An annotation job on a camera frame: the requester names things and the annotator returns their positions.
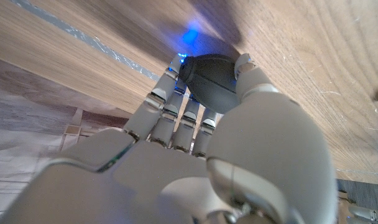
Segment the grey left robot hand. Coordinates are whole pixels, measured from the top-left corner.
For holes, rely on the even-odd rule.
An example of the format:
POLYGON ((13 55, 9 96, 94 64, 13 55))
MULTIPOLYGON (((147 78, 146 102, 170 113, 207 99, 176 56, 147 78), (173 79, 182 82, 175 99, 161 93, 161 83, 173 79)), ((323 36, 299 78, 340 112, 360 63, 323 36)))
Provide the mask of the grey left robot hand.
POLYGON ((351 216, 346 217, 347 224, 378 223, 378 210, 351 205, 348 207, 351 216))

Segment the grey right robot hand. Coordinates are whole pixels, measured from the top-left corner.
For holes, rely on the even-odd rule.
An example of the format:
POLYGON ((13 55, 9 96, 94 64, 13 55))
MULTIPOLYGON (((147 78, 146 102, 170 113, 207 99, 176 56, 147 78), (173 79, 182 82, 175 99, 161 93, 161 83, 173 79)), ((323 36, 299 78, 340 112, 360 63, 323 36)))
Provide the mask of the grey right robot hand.
POLYGON ((323 133, 248 54, 178 54, 122 130, 59 152, 0 223, 333 223, 323 133))

